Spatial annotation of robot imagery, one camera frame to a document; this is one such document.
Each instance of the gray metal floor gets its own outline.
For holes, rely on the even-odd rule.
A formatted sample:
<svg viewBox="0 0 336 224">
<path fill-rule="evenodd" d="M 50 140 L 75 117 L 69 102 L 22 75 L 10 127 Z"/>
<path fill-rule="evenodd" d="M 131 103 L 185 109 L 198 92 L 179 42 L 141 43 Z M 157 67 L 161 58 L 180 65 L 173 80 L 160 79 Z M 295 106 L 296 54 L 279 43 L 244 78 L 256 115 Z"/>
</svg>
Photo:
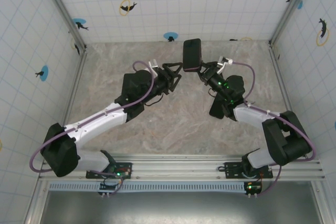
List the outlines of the gray metal floor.
<svg viewBox="0 0 336 224">
<path fill-rule="evenodd" d="M 280 182 L 258 199 L 233 193 L 50 192 L 45 224 L 318 224 L 310 183 Z"/>
<path fill-rule="evenodd" d="M 256 85 L 250 96 L 256 106 L 285 111 L 266 41 L 203 41 L 205 62 L 220 56 L 251 64 Z M 79 81 L 69 123 L 82 120 L 108 106 L 121 94 L 123 75 L 132 73 L 136 60 L 156 59 L 161 66 L 182 61 L 182 42 L 129 42 L 92 44 Z M 243 66 L 227 66 L 225 78 L 237 74 L 251 87 L 252 73 Z M 110 153 L 243 155 L 266 147 L 262 131 L 246 123 L 219 120 L 209 115 L 214 98 L 196 73 L 181 71 L 175 91 L 137 118 L 88 142 L 84 148 Z"/>
</svg>

